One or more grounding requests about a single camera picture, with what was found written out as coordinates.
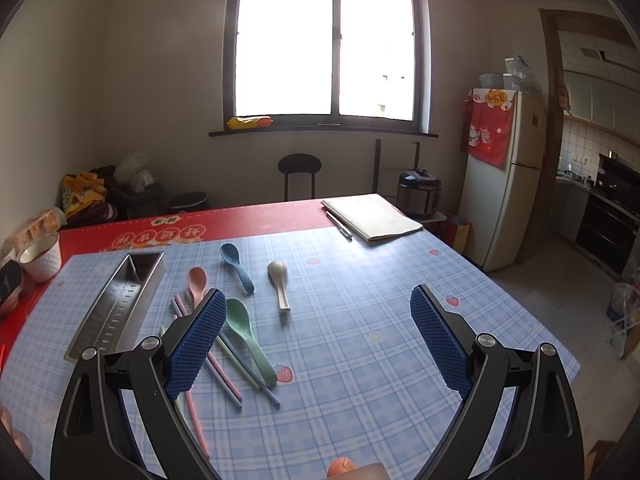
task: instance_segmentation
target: electric pressure cooker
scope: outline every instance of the electric pressure cooker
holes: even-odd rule
[[[396,207],[405,215],[418,220],[431,218],[440,206],[440,180],[419,168],[404,171],[398,179]]]

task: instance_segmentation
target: white spoon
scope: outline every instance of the white spoon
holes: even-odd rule
[[[287,266],[284,262],[271,262],[267,265],[267,272],[271,278],[271,283],[276,288],[278,294],[278,309],[281,312],[291,310],[289,306],[289,300],[287,300],[287,294],[285,287],[287,286]]]

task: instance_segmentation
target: window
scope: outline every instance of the window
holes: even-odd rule
[[[228,0],[225,120],[418,132],[418,0]]]

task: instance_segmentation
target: blue gripper pad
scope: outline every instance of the blue gripper pad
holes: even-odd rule
[[[473,388],[468,374],[468,355],[419,286],[411,292],[410,306],[411,317],[442,378],[449,388],[460,394],[462,400],[466,400]]]
[[[217,290],[176,345],[166,367],[164,390],[169,400],[190,390],[207,353],[226,321],[226,298]]]

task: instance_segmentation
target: metal tray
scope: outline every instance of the metal tray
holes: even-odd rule
[[[80,323],[65,359],[75,363],[85,348],[105,354],[135,346],[162,276],[164,253],[129,253],[111,275]]]

